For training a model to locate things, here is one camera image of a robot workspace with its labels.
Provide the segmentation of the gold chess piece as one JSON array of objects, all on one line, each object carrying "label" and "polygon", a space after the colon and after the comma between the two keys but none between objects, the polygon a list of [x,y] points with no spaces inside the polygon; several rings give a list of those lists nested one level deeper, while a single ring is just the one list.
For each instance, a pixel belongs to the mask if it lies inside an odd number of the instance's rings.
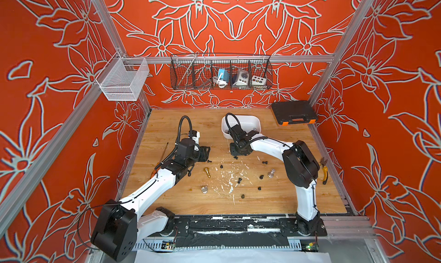
[{"label": "gold chess piece", "polygon": [[204,172],[206,173],[206,175],[208,176],[208,178],[211,177],[210,170],[209,170],[208,167],[205,167],[205,168],[204,168]]}]

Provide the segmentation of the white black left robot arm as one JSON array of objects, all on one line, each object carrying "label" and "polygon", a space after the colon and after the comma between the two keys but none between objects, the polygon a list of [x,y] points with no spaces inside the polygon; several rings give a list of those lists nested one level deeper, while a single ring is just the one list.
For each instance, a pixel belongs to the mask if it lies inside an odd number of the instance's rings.
[{"label": "white black left robot arm", "polygon": [[157,164],[153,176],[145,184],[119,201],[110,199],[100,206],[101,212],[90,237],[90,249],[102,251],[119,263],[137,241],[155,233],[169,236],[178,232],[175,215],[170,210],[158,207],[150,214],[146,211],[162,194],[190,176],[196,163],[208,159],[210,148],[200,146],[200,136],[192,126],[187,138],[178,131],[173,150]]}]

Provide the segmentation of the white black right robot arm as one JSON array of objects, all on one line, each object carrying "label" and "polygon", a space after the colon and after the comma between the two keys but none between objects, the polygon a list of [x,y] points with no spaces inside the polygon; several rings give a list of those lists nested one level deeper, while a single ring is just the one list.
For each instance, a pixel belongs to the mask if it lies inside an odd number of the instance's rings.
[{"label": "white black right robot arm", "polygon": [[287,178],[295,186],[297,197],[297,231],[302,236],[313,235],[319,228],[317,179],[319,163],[303,141],[284,142],[261,134],[260,120],[251,115],[227,113],[222,118],[222,133],[232,140],[230,153],[234,157],[262,152],[284,163]]}]

